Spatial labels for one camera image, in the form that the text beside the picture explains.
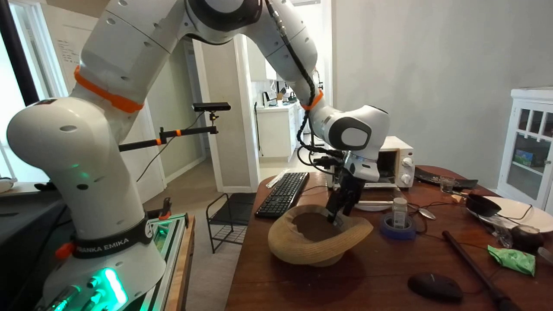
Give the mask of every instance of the orange strap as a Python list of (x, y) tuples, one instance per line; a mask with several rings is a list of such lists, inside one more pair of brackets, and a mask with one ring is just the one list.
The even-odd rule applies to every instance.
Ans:
[(322, 90), (319, 89), (319, 95), (317, 95), (317, 97), (313, 100), (313, 103), (311, 104), (311, 106), (308, 106), (308, 105), (301, 105), (303, 107), (303, 109), (305, 110), (311, 110), (313, 109), (313, 107), (315, 107), (315, 105), (317, 105), (317, 103), (321, 100), (322, 98)]
[(133, 113), (135, 111), (139, 111), (140, 109), (142, 109), (142, 107), (144, 107), (144, 105), (141, 105), (141, 104), (139, 104), (137, 102), (134, 102), (130, 99), (126, 99), (123, 96), (111, 94), (110, 92), (99, 88), (94, 83), (92, 83), (92, 82), (86, 80), (85, 78), (83, 78), (81, 76), (81, 74), (79, 73), (79, 71), (80, 71), (80, 67), (77, 66), (77, 68), (75, 68), (75, 80), (77, 81), (77, 83), (82, 85), (82, 87), (84, 87), (85, 89), (93, 92), (94, 94), (96, 94), (100, 97), (103, 97), (103, 98), (107, 99), (108, 101), (111, 101), (111, 105), (113, 107), (115, 107), (119, 110), (122, 110), (124, 112), (127, 112), (127, 113)]

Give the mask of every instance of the black keyboard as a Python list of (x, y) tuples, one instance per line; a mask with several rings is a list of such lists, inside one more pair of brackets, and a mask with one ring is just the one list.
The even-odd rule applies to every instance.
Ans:
[(293, 207), (307, 183), (309, 173), (286, 173), (261, 207), (255, 212), (257, 217), (278, 218)]

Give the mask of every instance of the bottle cap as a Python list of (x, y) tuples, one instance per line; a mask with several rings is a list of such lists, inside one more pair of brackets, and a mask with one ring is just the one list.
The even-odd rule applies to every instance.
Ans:
[(405, 200), (404, 198), (394, 198), (394, 204), (407, 205), (407, 200)]

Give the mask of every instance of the cabinet glass door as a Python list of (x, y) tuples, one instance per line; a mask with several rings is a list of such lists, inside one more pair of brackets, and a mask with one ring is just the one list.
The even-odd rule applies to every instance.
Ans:
[(521, 109), (514, 138), (507, 184), (533, 200), (540, 201), (540, 189), (549, 182), (551, 169), (549, 150), (553, 134), (553, 113), (536, 109)]

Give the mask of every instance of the glass cup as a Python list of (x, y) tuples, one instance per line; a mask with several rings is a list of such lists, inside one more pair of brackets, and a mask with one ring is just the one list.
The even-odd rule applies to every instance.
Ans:
[(440, 190), (442, 192), (451, 193), (455, 185), (455, 178), (440, 176)]

